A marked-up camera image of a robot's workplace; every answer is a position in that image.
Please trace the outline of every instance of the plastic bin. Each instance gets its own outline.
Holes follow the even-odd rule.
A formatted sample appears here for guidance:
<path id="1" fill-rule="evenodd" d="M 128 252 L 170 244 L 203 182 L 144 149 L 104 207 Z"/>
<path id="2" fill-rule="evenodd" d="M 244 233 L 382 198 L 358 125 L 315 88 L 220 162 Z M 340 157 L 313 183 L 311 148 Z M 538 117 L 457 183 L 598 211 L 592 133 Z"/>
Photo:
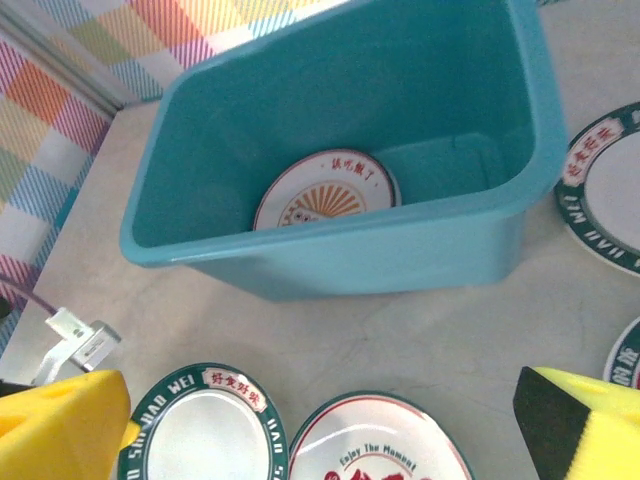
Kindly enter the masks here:
<path id="1" fill-rule="evenodd" d="M 531 0 L 352 0 L 185 72 L 124 216 L 126 258 L 271 300 L 496 282 L 567 138 Z M 404 205 L 252 232 L 269 185 L 350 148 Z"/>

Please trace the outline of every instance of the white countertop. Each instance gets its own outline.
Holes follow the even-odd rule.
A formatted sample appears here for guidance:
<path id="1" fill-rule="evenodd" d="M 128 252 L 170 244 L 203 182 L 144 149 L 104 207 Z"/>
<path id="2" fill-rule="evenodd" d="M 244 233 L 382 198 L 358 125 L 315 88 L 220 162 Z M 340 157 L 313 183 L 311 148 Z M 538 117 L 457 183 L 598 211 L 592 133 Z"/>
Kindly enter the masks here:
<path id="1" fill-rule="evenodd" d="M 568 0 L 542 15 L 571 134 L 638 100 L 640 2 Z M 528 216 L 522 264 L 495 286 L 271 304 L 185 267 L 136 267 L 118 232 L 156 108 L 117 115 L 36 288 L 120 333 L 103 366 L 124 373 L 134 405 L 179 367 L 228 363 L 268 390 L 291 439 L 335 395 L 389 391 L 443 425 L 477 480 L 537 478 L 511 407 L 520 368 L 599 377 L 640 315 L 638 279 L 583 250 L 550 196 Z M 57 341 L 44 318 L 27 308 L 0 378 L 31 380 Z"/>

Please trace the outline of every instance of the blue plastic bin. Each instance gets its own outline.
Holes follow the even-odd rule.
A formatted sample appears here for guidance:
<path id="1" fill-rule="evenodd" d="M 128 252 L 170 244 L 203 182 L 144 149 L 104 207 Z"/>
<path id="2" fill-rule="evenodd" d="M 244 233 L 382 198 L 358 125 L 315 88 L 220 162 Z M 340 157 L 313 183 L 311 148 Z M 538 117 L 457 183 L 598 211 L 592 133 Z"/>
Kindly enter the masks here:
<path id="1" fill-rule="evenodd" d="M 496 282 L 567 146 L 531 0 L 352 0 L 184 73 L 124 216 L 126 258 L 271 300 Z M 372 155 L 404 206 L 252 232 L 325 149 Z"/>

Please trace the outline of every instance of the plaid wall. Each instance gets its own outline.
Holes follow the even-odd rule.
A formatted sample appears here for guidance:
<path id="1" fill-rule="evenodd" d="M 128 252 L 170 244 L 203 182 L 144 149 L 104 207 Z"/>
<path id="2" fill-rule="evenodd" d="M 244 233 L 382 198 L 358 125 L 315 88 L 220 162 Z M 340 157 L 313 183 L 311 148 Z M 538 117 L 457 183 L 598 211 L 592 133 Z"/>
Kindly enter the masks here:
<path id="1" fill-rule="evenodd" d="M 344 0 L 6 0 L 122 104 L 191 65 Z"/>
<path id="2" fill-rule="evenodd" d="M 0 34 L 0 272 L 35 286 L 110 122 Z M 1 354 L 26 301 L 0 295 Z"/>

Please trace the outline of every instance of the ceramic plate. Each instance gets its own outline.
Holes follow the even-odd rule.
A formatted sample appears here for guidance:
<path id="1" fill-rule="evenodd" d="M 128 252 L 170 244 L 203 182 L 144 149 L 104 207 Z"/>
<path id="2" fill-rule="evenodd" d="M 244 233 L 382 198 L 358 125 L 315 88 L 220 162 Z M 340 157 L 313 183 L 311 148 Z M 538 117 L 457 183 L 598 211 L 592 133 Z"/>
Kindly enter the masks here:
<path id="1" fill-rule="evenodd" d="M 395 206 L 392 181 L 373 158 L 327 150 L 292 165 L 260 203 L 254 230 L 285 227 Z"/>
<path id="2" fill-rule="evenodd" d="M 291 480 L 469 480 L 438 424 L 400 398 L 373 392 L 320 407 L 291 446 Z"/>
<path id="3" fill-rule="evenodd" d="M 640 274 L 640 103 L 596 120 L 571 142 L 555 189 L 562 216 L 589 251 Z"/>
<path id="4" fill-rule="evenodd" d="M 640 390 L 640 318 L 622 332 L 613 346 L 604 368 L 604 379 Z"/>
<path id="5" fill-rule="evenodd" d="M 226 365 L 184 367 L 156 384 L 132 420 L 119 480 L 280 480 L 288 469 L 280 417 L 264 390 Z"/>

